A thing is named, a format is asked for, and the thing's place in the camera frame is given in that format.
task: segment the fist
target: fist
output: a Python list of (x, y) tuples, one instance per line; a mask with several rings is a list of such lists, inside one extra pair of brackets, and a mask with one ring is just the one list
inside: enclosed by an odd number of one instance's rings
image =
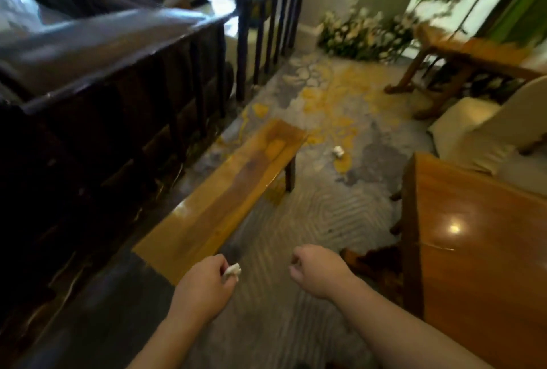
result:
[(207, 257), (195, 264), (178, 283), (167, 319), (175, 323), (205, 325), (228, 303), (236, 287), (236, 276), (222, 281), (229, 267), (224, 255)]
[(355, 278), (339, 255), (317, 245), (296, 247), (289, 272), (309, 294), (328, 300), (332, 300), (337, 284)]

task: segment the floor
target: floor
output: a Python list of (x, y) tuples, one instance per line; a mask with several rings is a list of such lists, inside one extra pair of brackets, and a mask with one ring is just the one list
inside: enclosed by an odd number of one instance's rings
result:
[[(298, 362), (348, 368), (376, 362), (334, 307), (291, 282), (292, 248), (311, 242), (365, 252), (391, 244), (400, 186), (415, 151), (432, 151), (427, 123), (411, 119), (419, 95), (388, 96), (404, 65), (363, 64), (322, 53), (294, 55), (170, 191), (162, 209), (142, 215), (151, 229), (265, 120), (280, 117), (309, 132), (297, 155), (297, 183), (276, 179), (221, 251), (243, 274), (224, 312), (202, 333), (183, 367), (291, 369)], [(340, 145), (341, 159), (332, 155)], [(14, 367), (124, 368), (165, 315), (173, 287), (130, 252), (137, 236), (96, 276)]]

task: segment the chair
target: chair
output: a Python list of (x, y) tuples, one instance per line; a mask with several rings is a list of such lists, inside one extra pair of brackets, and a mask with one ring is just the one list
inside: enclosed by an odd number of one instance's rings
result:
[(503, 106), (463, 98), (429, 132), (442, 160), (547, 195), (547, 165), (543, 169), (537, 161), (531, 163), (518, 154), (547, 133), (546, 109), (544, 76), (524, 85)]

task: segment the bench leg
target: bench leg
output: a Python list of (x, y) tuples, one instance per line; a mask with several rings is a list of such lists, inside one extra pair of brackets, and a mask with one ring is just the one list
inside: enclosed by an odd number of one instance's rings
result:
[(296, 175), (297, 175), (297, 158), (293, 157), (293, 159), (285, 167), (285, 190), (287, 192), (292, 192), (292, 190), (294, 189), (294, 181), (296, 179)]

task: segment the baseboard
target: baseboard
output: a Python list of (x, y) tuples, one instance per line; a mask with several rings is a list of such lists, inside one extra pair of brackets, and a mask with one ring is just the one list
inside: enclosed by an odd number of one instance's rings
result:
[(316, 27), (298, 24), (294, 47), (302, 52), (314, 51), (322, 31), (322, 24), (319, 24)]

